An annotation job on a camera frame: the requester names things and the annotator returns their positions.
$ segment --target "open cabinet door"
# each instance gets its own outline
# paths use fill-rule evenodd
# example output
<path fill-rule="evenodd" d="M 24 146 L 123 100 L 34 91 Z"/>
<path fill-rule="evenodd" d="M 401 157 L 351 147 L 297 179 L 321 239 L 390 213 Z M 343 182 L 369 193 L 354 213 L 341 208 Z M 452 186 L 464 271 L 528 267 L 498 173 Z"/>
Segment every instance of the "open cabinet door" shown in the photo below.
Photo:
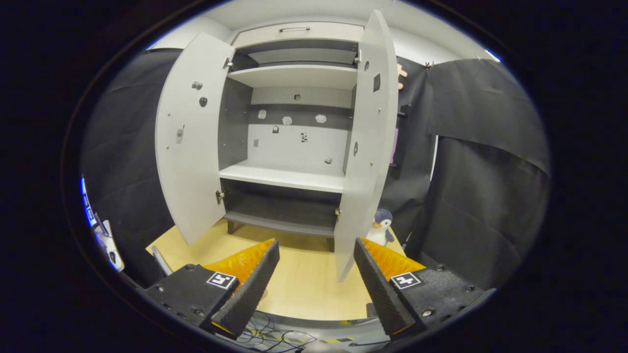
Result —
<path fill-rule="evenodd" d="M 373 10 L 359 42 L 355 112 L 340 217 L 334 230 L 338 281 L 353 266 L 356 237 L 365 237 L 382 195 L 397 118 L 397 59 L 393 38 Z"/>
<path fill-rule="evenodd" d="M 155 155 L 168 210 L 188 244 L 225 215 L 218 167 L 218 115 L 235 49 L 200 33 L 181 52 L 161 91 Z"/>

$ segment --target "penguin plush toy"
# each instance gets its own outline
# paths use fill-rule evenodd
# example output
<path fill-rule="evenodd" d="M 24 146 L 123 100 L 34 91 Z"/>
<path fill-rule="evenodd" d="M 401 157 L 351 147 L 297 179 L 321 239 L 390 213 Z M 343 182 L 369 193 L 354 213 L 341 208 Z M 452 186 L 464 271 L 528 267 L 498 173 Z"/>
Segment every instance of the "penguin plush toy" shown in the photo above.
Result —
<path fill-rule="evenodd" d="M 394 242 L 393 235 L 388 230 L 393 222 L 392 217 L 392 213 L 388 210 L 378 209 L 366 239 L 382 246 L 385 246 L 387 242 Z"/>

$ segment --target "yellow black tape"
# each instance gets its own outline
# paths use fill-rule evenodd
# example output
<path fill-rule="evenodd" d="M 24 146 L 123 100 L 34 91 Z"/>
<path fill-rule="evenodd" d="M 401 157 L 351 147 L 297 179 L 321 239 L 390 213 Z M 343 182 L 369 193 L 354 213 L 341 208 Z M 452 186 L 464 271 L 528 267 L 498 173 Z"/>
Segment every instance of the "yellow black tape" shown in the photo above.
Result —
<path fill-rule="evenodd" d="M 333 343 L 350 342 L 350 341 L 353 341 L 353 338 L 347 337 L 345 339 L 321 340 L 321 341 L 323 341 L 324 343 L 331 343 L 331 344 L 333 344 Z"/>

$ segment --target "wooden table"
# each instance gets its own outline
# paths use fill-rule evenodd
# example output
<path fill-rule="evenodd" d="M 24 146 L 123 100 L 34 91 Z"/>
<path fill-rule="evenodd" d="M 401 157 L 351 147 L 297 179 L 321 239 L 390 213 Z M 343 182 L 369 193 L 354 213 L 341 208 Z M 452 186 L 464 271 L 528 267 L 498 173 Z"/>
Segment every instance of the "wooden table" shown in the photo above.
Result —
<path fill-rule="evenodd" d="M 335 256 L 329 252 L 324 237 L 295 235 L 249 225 L 242 225 L 233 234 L 228 234 L 227 221 L 221 220 L 191 246 L 186 244 L 175 226 L 146 250 L 152 254 L 151 248 L 156 246 L 170 268 L 176 271 L 188 263 L 207 264 L 221 260 L 273 237 L 279 241 L 279 263 L 266 287 L 268 295 L 259 302 L 258 310 L 309 320 L 367 317 L 366 305 L 371 298 L 357 266 L 353 266 L 343 283 L 338 283 Z M 405 255 L 397 240 L 386 247 Z"/>

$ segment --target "ceiling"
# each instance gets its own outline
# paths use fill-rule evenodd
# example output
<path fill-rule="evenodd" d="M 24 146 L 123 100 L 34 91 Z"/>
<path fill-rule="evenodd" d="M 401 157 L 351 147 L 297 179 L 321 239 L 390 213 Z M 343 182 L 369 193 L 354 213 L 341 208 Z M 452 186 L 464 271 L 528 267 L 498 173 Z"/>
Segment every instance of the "ceiling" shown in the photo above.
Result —
<path fill-rule="evenodd" d="M 203 16 L 239 30 L 280 18 L 333 16 L 366 24 L 378 9 L 390 27 L 430 40 L 461 57 L 475 58 L 484 49 L 444 21 L 400 0 L 233 0 L 207 11 Z"/>

